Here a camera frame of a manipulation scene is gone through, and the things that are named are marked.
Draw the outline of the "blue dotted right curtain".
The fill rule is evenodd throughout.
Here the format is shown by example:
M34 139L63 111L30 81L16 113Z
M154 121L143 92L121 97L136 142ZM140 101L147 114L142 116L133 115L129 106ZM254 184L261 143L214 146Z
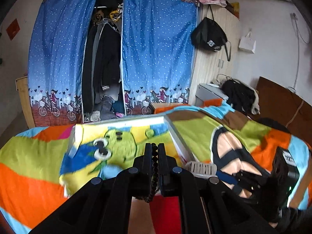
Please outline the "blue dotted right curtain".
M197 7L181 0L124 0L121 69L126 115L188 103Z

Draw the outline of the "hanging dark clothes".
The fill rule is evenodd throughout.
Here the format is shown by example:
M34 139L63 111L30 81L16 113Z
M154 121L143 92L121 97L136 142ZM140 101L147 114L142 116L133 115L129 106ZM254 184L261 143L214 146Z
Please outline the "hanging dark clothes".
M121 27L124 0L96 0L82 67L85 123L117 118L121 107Z

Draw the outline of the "red diamond wall sticker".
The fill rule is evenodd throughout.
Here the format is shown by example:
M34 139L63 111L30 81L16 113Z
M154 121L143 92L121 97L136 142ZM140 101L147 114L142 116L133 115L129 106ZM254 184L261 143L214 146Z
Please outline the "red diamond wall sticker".
M12 23L6 29L7 35L11 41L18 34L19 31L20 26L17 19L13 20Z

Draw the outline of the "colourful cartoon bed quilt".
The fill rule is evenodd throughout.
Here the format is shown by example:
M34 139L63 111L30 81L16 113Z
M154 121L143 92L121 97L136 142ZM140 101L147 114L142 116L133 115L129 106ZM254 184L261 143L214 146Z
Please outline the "colourful cartoon bed quilt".
M227 174L270 174L277 147L291 153L299 180L287 205L311 207L311 147L289 133L257 123L228 104L166 110L196 161ZM1 213L16 233L28 233L68 198L59 183L71 125L36 127L1 148Z

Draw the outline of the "white striped wardrobe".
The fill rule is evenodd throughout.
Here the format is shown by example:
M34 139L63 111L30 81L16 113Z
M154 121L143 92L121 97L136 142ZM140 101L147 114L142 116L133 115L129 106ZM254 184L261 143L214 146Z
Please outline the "white striped wardrobe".
M214 79L221 80L221 75L232 75L233 64L238 52L240 34L239 19L226 8L218 5L202 5L198 12L198 21L204 18L214 19L225 32L228 43L227 52L224 48L217 52L196 49L190 83L188 103L195 103L197 86L200 83L210 83Z

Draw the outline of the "white paper shopping bag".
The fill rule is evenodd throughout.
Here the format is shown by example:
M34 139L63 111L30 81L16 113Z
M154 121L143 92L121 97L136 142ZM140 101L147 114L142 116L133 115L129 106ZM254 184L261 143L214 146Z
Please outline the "white paper shopping bag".
M256 49L256 40L252 37L252 30L249 29L248 33L245 36L242 36L238 48L241 51L249 52L249 53L255 53Z

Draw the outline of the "white shallow tray box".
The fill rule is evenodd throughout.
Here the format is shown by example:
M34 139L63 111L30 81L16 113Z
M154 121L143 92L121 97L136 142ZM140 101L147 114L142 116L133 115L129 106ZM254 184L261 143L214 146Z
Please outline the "white shallow tray box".
M110 179L131 167L147 143L163 143L179 166L195 159L166 115L74 125L60 168L64 196L72 196L94 177Z

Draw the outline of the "wooden side cabinet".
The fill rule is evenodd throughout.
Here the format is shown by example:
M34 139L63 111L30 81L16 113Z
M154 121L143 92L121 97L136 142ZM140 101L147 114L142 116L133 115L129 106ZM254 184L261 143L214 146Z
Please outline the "wooden side cabinet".
M16 90L19 93L21 107L28 128L34 128L32 109L29 98L28 77L24 76L15 80Z

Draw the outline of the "black clothes pile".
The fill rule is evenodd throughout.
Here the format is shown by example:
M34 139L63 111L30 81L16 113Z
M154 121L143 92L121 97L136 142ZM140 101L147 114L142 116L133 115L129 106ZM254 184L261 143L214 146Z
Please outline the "black clothes pile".
M229 79L221 84L221 91L227 95L227 103L245 115L259 115L259 96L256 90L240 81Z

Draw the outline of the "brown wooden headboard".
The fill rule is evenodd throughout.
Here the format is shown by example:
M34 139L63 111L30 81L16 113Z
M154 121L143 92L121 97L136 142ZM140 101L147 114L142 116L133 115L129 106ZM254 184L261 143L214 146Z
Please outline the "brown wooden headboard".
M270 118L289 132L311 145L311 105L289 89L260 77L256 85L260 114L253 118Z

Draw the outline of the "grey hair claw clip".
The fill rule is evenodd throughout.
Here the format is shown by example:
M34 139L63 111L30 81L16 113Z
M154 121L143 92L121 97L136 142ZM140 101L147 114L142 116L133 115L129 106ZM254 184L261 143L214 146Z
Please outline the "grey hair claw clip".
M196 161L190 161L185 165L185 169L190 171L193 176L209 179L210 177L216 176L217 166L213 163L202 163Z

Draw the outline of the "black hanging bag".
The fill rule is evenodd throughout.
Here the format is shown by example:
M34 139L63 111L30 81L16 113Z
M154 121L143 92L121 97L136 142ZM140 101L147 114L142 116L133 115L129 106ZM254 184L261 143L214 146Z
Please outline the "black hanging bag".
M191 43L194 47L207 51L220 51L225 48L227 61L230 62L232 54L232 44L227 39L226 33L214 20L211 5L208 5L212 19L205 17L191 33Z

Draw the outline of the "white bedside table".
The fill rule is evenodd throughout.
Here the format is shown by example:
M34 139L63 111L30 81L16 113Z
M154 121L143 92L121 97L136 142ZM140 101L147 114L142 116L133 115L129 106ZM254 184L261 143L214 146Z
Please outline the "white bedside table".
M200 83L195 93L195 106L202 106L204 101L217 98L227 101L229 97L217 85Z

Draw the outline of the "blue dotted curtain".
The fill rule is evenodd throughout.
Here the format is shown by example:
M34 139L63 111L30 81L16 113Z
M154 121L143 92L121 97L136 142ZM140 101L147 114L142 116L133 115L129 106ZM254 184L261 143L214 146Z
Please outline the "blue dotted curtain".
M121 69L126 115L188 103L197 7L181 0L124 0Z
M82 66L96 0L45 0L28 52L28 91L37 127L82 122Z

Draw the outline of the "blue dotted left curtain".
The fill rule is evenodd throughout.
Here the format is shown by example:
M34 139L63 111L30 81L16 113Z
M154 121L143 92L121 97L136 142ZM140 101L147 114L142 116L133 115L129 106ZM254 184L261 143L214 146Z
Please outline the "blue dotted left curtain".
M37 127L82 122L82 66L96 0L45 0L28 52L28 91Z

